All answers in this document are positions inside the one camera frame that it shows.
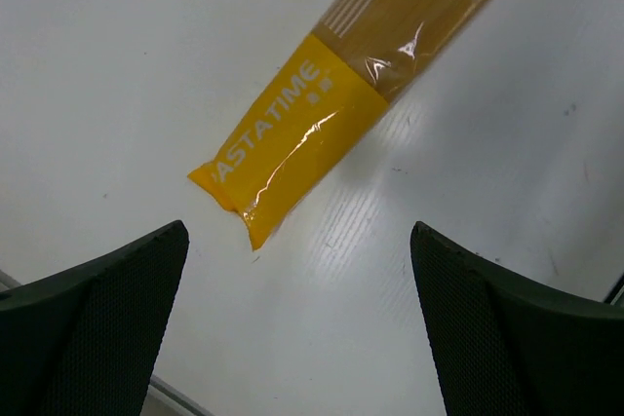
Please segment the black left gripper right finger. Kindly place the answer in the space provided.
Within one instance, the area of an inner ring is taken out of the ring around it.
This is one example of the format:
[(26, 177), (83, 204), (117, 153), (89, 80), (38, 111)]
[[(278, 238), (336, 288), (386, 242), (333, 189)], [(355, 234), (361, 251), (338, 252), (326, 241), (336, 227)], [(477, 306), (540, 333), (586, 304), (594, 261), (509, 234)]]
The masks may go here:
[(530, 280), (423, 222), (410, 256), (448, 415), (622, 414), (622, 307)]

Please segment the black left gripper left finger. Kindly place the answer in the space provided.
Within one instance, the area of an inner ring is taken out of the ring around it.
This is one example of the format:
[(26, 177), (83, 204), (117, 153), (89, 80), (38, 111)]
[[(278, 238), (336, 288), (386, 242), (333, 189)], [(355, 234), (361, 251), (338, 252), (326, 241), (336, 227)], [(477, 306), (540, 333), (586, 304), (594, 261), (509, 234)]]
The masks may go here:
[(138, 415), (189, 248), (177, 220), (1, 295), (4, 415)]

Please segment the yellow Pastatime spaghetti bag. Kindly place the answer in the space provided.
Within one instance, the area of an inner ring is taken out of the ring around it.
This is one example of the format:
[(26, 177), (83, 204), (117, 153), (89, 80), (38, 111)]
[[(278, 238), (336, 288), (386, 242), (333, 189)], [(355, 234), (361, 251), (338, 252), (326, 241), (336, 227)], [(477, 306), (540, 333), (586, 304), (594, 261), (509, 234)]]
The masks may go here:
[(335, 0), (192, 182), (261, 247), (488, 0)]

